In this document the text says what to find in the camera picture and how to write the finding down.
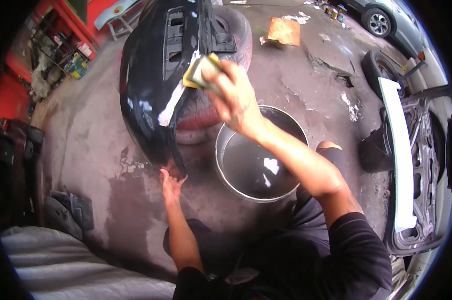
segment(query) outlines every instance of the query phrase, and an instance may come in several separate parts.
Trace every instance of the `hand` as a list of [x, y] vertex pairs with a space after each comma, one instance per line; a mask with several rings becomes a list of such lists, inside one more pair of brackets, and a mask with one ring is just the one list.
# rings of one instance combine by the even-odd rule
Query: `hand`
[[263, 122], [254, 89], [243, 67], [225, 59], [221, 64], [224, 73], [202, 71], [204, 79], [216, 84], [224, 95], [221, 98], [209, 91], [209, 99], [217, 109], [221, 121], [232, 130], [253, 138]]
[[186, 181], [186, 178], [177, 181], [176, 178], [170, 177], [168, 171], [160, 169], [161, 174], [161, 186], [163, 188], [164, 201], [167, 202], [179, 202], [179, 196], [181, 195], [181, 185]]

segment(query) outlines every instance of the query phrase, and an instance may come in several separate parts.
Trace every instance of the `black shirt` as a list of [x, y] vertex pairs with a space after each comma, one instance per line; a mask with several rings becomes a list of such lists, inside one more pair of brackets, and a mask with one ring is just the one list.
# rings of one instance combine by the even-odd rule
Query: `black shirt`
[[178, 273], [173, 299], [385, 299], [391, 291], [391, 262], [362, 213], [348, 213], [329, 229], [327, 242], [307, 232], [285, 230], [251, 247], [242, 267], [259, 275], [230, 285], [208, 281], [193, 267]]

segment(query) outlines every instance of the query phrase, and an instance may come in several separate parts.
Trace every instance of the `black cloth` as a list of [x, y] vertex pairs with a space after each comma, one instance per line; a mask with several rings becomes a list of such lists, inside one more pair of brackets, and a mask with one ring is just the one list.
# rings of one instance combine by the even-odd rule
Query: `black cloth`
[[[318, 153], [345, 177], [340, 149]], [[184, 268], [173, 299], [385, 299], [391, 290], [391, 262], [366, 217], [348, 213], [328, 231], [318, 201], [304, 190], [296, 195], [289, 226], [253, 245], [188, 220], [205, 272], [218, 277], [208, 280], [199, 270]], [[163, 245], [170, 254], [168, 234]]]

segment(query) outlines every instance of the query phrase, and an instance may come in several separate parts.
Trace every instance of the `gray car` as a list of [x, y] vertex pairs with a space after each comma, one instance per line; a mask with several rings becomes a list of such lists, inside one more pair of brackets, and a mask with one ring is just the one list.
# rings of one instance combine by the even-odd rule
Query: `gray car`
[[390, 36], [409, 57], [417, 57], [427, 44], [421, 24], [401, 0], [344, 0], [361, 13], [363, 26], [379, 38]]

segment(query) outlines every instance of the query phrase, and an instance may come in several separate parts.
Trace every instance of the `knee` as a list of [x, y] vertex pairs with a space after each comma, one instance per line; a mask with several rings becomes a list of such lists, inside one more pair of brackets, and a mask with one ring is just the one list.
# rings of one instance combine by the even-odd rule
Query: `knee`
[[333, 143], [331, 141], [322, 141], [316, 147], [316, 151], [319, 151], [320, 149], [326, 149], [326, 148], [338, 148], [339, 150], [342, 150], [341, 147], [339, 147], [338, 145], [336, 145], [335, 143]]

